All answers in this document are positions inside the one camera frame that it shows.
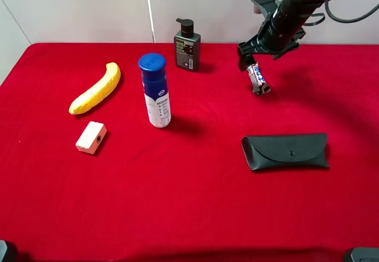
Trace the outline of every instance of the blue cap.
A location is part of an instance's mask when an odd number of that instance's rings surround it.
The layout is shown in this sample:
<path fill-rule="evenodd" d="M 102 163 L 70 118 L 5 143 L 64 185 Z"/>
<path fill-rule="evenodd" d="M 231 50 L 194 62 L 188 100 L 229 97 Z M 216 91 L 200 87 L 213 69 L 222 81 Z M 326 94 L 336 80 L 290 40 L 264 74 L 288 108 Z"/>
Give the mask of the blue cap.
<path fill-rule="evenodd" d="M 143 72 L 158 72 L 166 65 L 164 56 L 158 53 L 148 53 L 138 61 L 138 66 Z"/>

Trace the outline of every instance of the white block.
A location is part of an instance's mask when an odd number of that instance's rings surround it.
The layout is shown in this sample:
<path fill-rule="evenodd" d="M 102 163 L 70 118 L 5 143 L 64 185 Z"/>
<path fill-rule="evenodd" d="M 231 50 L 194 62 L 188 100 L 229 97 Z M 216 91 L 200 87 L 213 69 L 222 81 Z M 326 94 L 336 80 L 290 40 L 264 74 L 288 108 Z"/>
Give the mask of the white block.
<path fill-rule="evenodd" d="M 76 147 L 82 152 L 94 154 L 106 133 L 104 124 L 91 121 L 76 142 Z"/>

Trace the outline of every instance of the spray can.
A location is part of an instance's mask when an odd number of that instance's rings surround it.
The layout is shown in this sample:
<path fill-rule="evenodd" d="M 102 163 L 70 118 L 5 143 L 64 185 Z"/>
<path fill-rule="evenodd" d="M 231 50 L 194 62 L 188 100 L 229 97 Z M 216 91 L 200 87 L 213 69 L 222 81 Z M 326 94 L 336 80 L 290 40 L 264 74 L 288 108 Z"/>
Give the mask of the spray can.
<path fill-rule="evenodd" d="M 158 53 L 148 53 L 138 61 L 147 113 L 154 127 L 165 127 L 171 121 L 165 65 L 166 59 Z"/>

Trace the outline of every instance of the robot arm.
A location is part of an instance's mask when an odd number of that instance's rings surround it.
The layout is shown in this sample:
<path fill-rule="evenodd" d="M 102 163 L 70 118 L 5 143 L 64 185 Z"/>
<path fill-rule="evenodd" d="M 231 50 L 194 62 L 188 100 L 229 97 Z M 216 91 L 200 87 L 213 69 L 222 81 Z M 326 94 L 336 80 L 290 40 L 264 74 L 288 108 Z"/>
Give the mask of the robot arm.
<path fill-rule="evenodd" d="M 256 62 L 253 54 L 270 54 L 274 59 L 278 59 L 287 52 L 299 47 L 298 40 L 306 34 L 302 26 L 316 25 L 325 19 L 313 24 L 306 24 L 314 11 L 329 0 L 252 0 L 255 4 L 255 12 L 263 13 L 265 21 L 262 23 L 258 34 L 249 41 L 238 45 L 239 68 L 246 70 Z M 341 20 L 333 17 L 336 21 L 347 21 L 352 23 L 362 18 L 354 20 Z"/>

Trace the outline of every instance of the bottle label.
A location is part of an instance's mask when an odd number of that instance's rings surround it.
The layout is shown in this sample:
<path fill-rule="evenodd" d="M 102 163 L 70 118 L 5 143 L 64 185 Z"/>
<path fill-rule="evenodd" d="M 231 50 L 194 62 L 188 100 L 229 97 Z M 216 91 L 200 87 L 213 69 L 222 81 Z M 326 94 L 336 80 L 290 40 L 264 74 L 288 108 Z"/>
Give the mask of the bottle label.
<path fill-rule="evenodd" d="M 176 39 L 176 61 L 179 66 L 194 69 L 194 43 Z"/>
<path fill-rule="evenodd" d="M 147 113 L 151 124 L 155 127 L 165 127 L 171 121 L 170 100 L 168 92 L 154 101 L 153 98 L 144 95 Z"/>

